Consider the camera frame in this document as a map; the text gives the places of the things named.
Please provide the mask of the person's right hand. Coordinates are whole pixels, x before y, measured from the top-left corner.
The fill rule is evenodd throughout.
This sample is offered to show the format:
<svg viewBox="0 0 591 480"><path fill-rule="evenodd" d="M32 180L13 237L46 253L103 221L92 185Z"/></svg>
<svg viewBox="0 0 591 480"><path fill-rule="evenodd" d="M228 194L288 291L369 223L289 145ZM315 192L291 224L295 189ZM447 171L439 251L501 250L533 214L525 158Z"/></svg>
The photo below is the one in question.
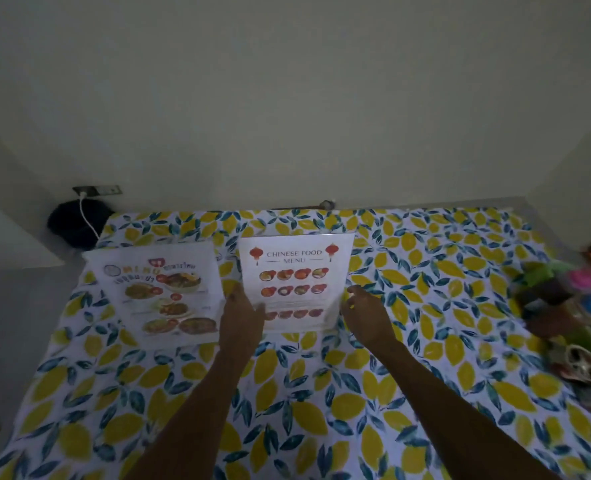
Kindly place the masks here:
<svg viewBox="0 0 591 480"><path fill-rule="evenodd" d="M394 327L380 298L359 285L350 286L348 294L344 301L355 302L356 316L343 318L356 340L374 355L394 345Z"/></svg>

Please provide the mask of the person's left hand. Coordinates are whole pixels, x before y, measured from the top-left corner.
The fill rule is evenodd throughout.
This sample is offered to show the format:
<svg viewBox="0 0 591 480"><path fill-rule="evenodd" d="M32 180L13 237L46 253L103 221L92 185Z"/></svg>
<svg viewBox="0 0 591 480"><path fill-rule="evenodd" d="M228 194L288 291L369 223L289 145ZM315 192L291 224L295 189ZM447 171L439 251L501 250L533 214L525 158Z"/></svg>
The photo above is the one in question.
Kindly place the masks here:
<svg viewBox="0 0 591 480"><path fill-rule="evenodd" d="M255 321L252 316L257 305L249 300L242 283L236 283L226 298L220 319L219 345L223 354L240 361L252 357L263 335L265 323Z"/></svg>

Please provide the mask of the red lantern menu acrylic stand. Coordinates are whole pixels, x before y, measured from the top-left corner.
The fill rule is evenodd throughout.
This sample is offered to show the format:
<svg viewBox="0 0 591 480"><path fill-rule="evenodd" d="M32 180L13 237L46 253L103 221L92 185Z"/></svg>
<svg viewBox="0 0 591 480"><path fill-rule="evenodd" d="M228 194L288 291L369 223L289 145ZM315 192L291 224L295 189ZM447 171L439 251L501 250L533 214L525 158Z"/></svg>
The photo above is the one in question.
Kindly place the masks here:
<svg viewBox="0 0 591 480"><path fill-rule="evenodd" d="M330 330L340 314L355 233L238 241L243 289L265 308L264 333Z"/></svg>

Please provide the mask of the person's right forearm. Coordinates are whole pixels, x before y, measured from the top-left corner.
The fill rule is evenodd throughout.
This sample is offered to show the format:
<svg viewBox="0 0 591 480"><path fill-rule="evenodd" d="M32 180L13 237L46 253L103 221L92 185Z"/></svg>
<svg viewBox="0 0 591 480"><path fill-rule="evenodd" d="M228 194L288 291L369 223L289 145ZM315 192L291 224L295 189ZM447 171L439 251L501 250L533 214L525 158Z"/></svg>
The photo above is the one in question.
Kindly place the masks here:
<svg viewBox="0 0 591 480"><path fill-rule="evenodd" d="M406 396L452 480L559 480L396 338L378 339L369 349Z"/></svg>

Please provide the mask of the person's left forearm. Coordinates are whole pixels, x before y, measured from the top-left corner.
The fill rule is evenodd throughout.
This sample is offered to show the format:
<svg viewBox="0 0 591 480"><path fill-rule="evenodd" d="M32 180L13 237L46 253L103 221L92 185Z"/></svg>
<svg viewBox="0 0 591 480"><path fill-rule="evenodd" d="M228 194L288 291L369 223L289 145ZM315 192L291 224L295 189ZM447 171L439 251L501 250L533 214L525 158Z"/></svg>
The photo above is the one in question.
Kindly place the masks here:
<svg viewBox="0 0 591 480"><path fill-rule="evenodd" d="M234 337L123 480L211 480L231 400L261 335Z"/></svg>

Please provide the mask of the lemon print tablecloth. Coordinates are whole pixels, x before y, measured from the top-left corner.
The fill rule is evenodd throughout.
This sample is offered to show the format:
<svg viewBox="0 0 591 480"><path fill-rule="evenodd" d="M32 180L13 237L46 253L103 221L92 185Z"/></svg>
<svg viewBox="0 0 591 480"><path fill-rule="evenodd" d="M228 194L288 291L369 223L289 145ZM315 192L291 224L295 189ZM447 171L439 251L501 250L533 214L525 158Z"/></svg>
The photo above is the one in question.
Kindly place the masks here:
<svg viewBox="0 0 591 480"><path fill-rule="evenodd" d="M509 286L546 262L510 210L216 210L114 214L100 248L212 238L229 292L253 235L356 231L348 283L384 298L433 375L566 478L591 478L591 413L545 371ZM123 478L195 390L217 347L147 351L84 270L0 455L0 480ZM263 337L242 373L215 478L448 479L408 400L344 324Z"/></svg>

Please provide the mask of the photo food menu sheet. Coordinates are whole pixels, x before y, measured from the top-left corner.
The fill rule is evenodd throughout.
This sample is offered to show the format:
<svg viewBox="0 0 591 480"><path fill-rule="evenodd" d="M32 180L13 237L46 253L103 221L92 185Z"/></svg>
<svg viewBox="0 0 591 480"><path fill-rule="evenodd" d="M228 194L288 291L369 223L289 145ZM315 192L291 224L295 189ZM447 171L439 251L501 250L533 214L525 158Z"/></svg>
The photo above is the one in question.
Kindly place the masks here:
<svg viewBox="0 0 591 480"><path fill-rule="evenodd" d="M218 342L226 299L210 241L97 249L83 257L139 347Z"/></svg>

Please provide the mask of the black bag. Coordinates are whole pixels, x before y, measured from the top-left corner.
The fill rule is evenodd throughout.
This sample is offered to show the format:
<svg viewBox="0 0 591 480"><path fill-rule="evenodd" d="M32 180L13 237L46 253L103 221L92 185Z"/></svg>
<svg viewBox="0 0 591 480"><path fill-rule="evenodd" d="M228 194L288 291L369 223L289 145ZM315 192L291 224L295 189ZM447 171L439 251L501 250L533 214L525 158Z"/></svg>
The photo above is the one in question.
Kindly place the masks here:
<svg viewBox="0 0 591 480"><path fill-rule="evenodd" d="M59 204L49 215L46 226L76 250L96 247L105 224L114 210L100 200L84 198Z"/></svg>

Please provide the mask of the white and red toy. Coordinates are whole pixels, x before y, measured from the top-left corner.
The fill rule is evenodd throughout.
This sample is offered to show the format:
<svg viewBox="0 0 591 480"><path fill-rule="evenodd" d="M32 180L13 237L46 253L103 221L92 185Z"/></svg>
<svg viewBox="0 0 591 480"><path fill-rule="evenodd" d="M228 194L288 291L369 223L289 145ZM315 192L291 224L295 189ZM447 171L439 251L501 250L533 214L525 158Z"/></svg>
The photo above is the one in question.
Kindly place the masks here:
<svg viewBox="0 0 591 480"><path fill-rule="evenodd" d="M591 383L591 352L582 346L554 344L548 351L548 363L562 379Z"/></svg>

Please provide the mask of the wall power socket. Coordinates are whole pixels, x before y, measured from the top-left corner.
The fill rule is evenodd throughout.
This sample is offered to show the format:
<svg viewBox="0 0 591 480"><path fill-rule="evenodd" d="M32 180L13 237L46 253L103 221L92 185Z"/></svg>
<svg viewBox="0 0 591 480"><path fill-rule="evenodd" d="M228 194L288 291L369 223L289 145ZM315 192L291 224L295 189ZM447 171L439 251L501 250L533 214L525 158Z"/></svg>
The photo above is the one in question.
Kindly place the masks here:
<svg viewBox="0 0 591 480"><path fill-rule="evenodd" d="M74 186L72 190L77 193L77 195L84 195L88 198L123 194L119 185L79 185Z"/></svg>

